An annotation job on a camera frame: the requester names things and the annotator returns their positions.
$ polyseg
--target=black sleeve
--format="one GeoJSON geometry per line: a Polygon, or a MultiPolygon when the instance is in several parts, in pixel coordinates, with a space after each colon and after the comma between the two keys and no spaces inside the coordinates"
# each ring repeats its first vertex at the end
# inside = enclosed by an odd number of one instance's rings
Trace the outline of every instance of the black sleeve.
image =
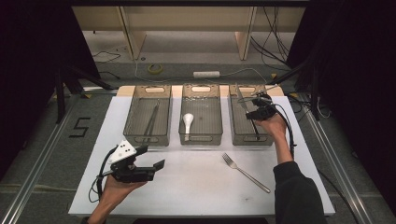
{"type": "Polygon", "coordinates": [[[315,182],[294,161],[274,168],[276,224],[327,223],[315,182]]]}

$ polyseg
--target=white spoon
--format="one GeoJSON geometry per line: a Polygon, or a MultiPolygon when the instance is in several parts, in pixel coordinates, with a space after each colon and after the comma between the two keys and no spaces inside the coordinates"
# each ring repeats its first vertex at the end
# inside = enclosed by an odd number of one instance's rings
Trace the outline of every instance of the white spoon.
{"type": "Polygon", "coordinates": [[[190,133],[190,126],[192,124],[192,121],[194,120],[194,115],[192,114],[185,114],[183,116],[183,121],[184,124],[186,125],[186,135],[184,136],[184,141],[190,141],[189,133],[190,133]]]}

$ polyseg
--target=hand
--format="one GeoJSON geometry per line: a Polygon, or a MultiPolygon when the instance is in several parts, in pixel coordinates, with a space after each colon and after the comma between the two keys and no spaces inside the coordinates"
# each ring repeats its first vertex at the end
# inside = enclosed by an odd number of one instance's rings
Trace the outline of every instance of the hand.
{"type": "Polygon", "coordinates": [[[145,184],[147,184],[147,182],[122,183],[118,182],[112,175],[108,175],[102,197],[88,219],[88,223],[103,223],[110,212],[113,211],[129,193],[145,184]]]}
{"type": "Polygon", "coordinates": [[[289,145],[286,140],[286,123],[279,114],[274,114],[267,120],[255,120],[257,125],[262,126],[265,131],[273,136],[276,147],[277,163],[293,161],[290,154],[289,145]]]}
{"type": "Polygon", "coordinates": [[[262,126],[274,138],[285,137],[286,123],[279,114],[274,114],[266,120],[255,120],[255,123],[262,126]]]}

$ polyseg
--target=person's left hand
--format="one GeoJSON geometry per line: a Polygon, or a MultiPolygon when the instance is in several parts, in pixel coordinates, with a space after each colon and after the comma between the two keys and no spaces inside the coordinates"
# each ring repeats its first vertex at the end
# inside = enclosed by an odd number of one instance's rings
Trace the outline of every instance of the person's left hand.
{"type": "Polygon", "coordinates": [[[99,204],[96,206],[88,223],[103,223],[111,211],[117,207],[133,190],[142,187],[148,182],[122,183],[112,175],[108,175],[99,204]]]}
{"type": "Polygon", "coordinates": [[[106,201],[106,203],[114,204],[116,207],[119,205],[133,190],[142,187],[148,182],[137,182],[137,183],[122,183],[118,182],[112,175],[107,176],[105,189],[103,190],[100,201],[106,201]]]}

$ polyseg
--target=metal rail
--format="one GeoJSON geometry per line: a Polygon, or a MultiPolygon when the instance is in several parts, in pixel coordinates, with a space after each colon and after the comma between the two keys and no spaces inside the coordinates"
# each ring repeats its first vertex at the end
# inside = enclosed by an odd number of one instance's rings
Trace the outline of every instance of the metal rail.
{"type": "Polygon", "coordinates": [[[37,183],[44,168],[46,167],[48,160],[50,159],[50,155],[52,154],[53,149],[55,149],[56,145],[58,144],[58,140],[64,130],[64,126],[69,120],[69,116],[78,99],[79,95],[73,95],[70,98],[64,118],[61,120],[61,122],[55,125],[55,128],[53,129],[49,140],[47,141],[37,161],[35,162],[32,171],[26,177],[26,180],[22,184],[19,192],[17,193],[17,196],[14,198],[13,202],[7,209],[6,215],[2,219],[2,224],[17,223],[24,206],[27,204],[27,201],[29,200],[32,191],[35,188],[35,184],[37,183]]]}
{"type": "Polygon", "coordinates": [[[353,213],[356,215],[359,223],[360,224],[373,223],[363,201],[361,200],[359,193],[356,191],[354,185],[352,184],[343,164],[338,159],[338,156],[335,153],[334,148],[332,147],[332,144],[329,138],[327,137],[325,131],[323,130],[320,122],[316,121],[312,113],[307,112],[306,108],[304,110],[305,113],[307,113],[309,123],[311,124],[311,127],[320,142],[323,152],[325,153],[327,160],[329,161],[330,166],[332,167],[332,171],[334,172],[337,181],[340,184],[341,189],[345,194],[346,200],[352,207],[353,213]]]}

